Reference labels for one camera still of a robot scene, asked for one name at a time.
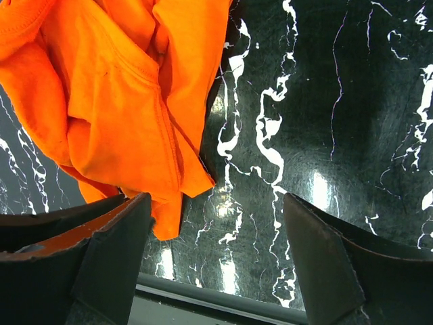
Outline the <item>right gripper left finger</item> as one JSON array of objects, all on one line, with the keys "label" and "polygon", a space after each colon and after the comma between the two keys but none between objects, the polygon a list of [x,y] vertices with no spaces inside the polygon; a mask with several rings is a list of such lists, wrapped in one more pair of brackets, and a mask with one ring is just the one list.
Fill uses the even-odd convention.
[{"label": "right gripper left finger", "polygon": [[2,215],[1,323],[64,324],[79,302],[126,324],[151,229],[148,194]]}]

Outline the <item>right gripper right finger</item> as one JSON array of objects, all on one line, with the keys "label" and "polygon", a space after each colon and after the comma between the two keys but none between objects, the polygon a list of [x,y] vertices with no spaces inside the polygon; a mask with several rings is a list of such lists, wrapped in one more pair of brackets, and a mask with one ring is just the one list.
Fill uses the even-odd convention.
[{"label": "right gripper right finger", "polygon": [[309,324],[431,324],[432,252],[374,235],[284,196]]}]

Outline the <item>orange t shirt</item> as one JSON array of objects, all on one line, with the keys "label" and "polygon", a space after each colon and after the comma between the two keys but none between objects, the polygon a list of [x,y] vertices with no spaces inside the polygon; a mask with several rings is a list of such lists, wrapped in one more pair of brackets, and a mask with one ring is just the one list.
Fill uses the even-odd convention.
[{"label": "orange t shirt", "polygon": [[179,235],[184,196],[214,186],[200,160],[230,1],[2,1],[1,85],[45,156],[95,202],[152,198]]}]

